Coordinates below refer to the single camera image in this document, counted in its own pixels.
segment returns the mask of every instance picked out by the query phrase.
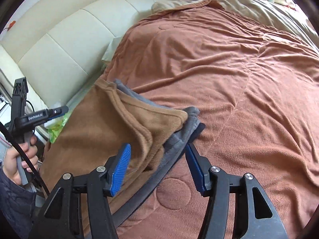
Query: bed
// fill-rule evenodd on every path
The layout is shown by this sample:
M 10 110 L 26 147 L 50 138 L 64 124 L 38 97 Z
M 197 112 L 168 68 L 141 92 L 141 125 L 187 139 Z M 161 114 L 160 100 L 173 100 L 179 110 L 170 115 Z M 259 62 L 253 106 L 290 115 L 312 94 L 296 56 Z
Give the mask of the bed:
M 72 109 L 102 74 L 157 104 L 193 105 L 207 126 L 200 154 L 228 173 L 253 173 L 289 238 L 300 233 L 319 203 L 319 37 L 305 18 L 263 0 L 61 0 L 26 31 L 52 1 L 1 42 L 8 91 L 25 75 L 36 109 Z M 206 206 L 183 157 L 117 231 L 196 238 Z

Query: white leather headboard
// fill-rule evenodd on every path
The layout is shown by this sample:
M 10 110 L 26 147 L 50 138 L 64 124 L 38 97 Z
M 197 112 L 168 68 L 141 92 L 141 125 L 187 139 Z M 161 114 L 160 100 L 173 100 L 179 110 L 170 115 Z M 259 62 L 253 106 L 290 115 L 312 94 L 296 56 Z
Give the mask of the white leather headboard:
M 40 0 L 1 45 L 39 95 L 33 104 L 66 104 L 101 68 L 113 37 L 149 16 L 155 1 L 160 0 Z

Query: metal screw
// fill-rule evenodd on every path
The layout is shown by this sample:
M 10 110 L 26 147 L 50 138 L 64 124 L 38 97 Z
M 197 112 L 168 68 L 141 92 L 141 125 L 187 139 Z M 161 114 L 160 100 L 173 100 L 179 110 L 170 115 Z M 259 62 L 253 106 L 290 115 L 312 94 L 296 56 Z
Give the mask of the metal screw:
M 64 180 L 68 180 L 69 178 L 71 178 L 71 174 L 70 173 L 63 174 L 63 179 Z
M 97 172 L 104 172 L 105 171 L 105 167 L 104 166 L 99 166 L 98 168 L 96 168 Z
M 212 167 L 211 167 L 211 171 L 212 171 L 212 172 L 220 172 L 220 170 L 221 170 L 221 169 L 220 169 L 218 166 L 212 166 Z
M 252 180 L 254 176 L 251 173 L 246 173 L 245 174 L 246 179 Z

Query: hand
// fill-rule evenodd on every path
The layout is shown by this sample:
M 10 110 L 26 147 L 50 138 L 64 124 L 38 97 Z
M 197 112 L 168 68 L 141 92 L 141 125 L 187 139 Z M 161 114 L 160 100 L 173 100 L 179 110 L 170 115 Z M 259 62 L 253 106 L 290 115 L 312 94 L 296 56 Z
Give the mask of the hand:
M 30 140 L 30 148 L 28 148 L 28 143 L 20 144 L 20 146 L 22 150 L 26 153 L 27 157 L 30 159 L 35 169 L 38 169 L 38 157 L 36 156 L 38 149 L 34 145 L 36 141 L 36 136 L 32 136 Z M 7 153 L 5 154 L 2 170 L 4 174 L 10 180 L 12 180 L 12 182 L 20 186 L 22 185 L 22 181 L 17 168 L 17 156 L 20 156 L 17 150 L 14 147 L 10 147 L 7 150 Z M 32 172 L 25 161 L 22 161 L 22 167 L 26 168 L 27 172 Z

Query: circular stitched pattern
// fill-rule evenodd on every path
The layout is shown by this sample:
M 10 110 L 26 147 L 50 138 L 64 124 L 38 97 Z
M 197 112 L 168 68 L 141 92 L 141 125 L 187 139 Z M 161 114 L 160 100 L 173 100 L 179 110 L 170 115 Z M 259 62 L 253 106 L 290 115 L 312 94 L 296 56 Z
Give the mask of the circular stitched pattern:
M 255 63 L 247 63 L 246 68 L 253 72 L 258 72 L 261 70 L 261 67 Z
M 158 202 L 165 208 L 177 210 L 185 207 L 191 197 L 189 186 L 178 179 L 163 180 L 156 189 Z

